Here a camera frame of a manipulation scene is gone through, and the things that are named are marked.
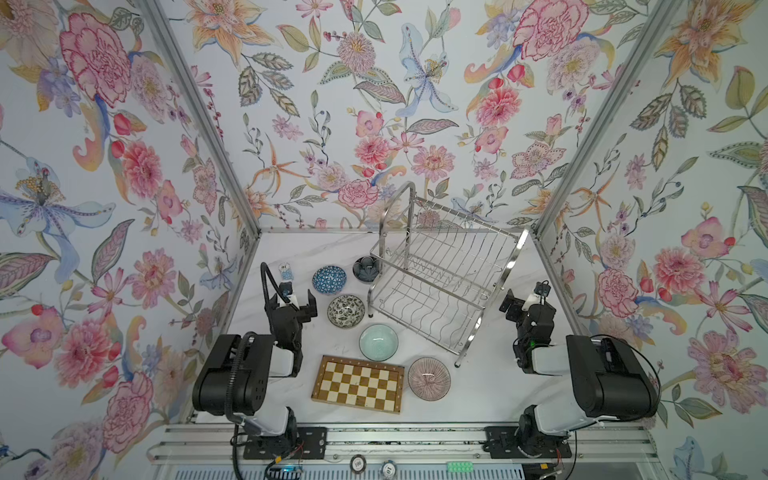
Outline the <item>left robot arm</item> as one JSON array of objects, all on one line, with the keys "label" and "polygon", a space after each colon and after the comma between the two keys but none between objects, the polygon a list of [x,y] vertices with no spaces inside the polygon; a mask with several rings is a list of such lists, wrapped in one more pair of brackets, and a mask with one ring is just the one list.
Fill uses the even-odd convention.
[{"label": "left robot arm", "polygon": [[269,380],[295,378],[303,363],[303,326],[318,315],[313,294],[299,305],[275,294],[266,300],[268,334],[220,336],[199,373],[192,393],[198,412],[222,416],[234,425],[232,444],[277,458],[302,447],[291,407],[267,397]]}]

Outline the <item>steel wire dish rack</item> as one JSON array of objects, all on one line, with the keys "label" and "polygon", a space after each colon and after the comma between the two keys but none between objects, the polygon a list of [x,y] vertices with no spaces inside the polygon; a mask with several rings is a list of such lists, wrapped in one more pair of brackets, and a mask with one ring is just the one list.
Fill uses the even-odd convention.
[{"label": "steel wire dish rack", "polygon": [[379,274],[367,309],[451,353],[460,367],[530,233],[504,230],[418,196],[413,183],[385,204],[371,249]]}]

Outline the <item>blue patterned bowl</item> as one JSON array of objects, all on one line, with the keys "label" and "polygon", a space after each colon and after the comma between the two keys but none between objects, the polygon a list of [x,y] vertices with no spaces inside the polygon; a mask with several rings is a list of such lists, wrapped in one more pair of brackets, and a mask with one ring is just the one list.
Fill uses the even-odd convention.
[{"label": "blue patterned bowl", "polygon": [[342,292],[347,283],[347,274],[342,267],[326,265],[312,276],[312,286],[323,295],[337,295]]}]

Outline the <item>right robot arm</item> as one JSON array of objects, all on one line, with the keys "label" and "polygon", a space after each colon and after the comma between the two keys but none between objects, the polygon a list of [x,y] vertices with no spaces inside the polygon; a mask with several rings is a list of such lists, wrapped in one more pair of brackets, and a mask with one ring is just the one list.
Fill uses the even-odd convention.
[{"label": "right robot arm", "polygon": [[493,458],[565,457],[570,436],[581,429],[656,414],[659,394],[626,341],[570,334],[563,344],[552,344],[556,309],[538,293],[524,300],[509,292],[499,310],[515,324],[518,367],[529,375],[562,377],[570,386],[526,407],[514,427],[486,428],[484,449]]}]

